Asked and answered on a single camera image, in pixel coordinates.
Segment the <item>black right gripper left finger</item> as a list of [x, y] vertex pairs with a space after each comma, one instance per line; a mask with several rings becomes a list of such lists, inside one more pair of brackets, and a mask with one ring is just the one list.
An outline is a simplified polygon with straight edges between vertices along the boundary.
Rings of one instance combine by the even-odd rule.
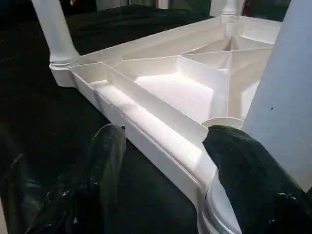
[[103, 234], [117, 202], [124, 126], [107, 124], [46, 194], [28, 234]]

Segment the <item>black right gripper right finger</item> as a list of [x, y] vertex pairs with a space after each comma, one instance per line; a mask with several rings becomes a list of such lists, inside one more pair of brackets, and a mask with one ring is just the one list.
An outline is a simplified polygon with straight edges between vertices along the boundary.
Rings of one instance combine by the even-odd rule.
[[244, 234], [310, 234], [312, 202], [266, 148], [242, 130], [213, 125], [203, 141]]

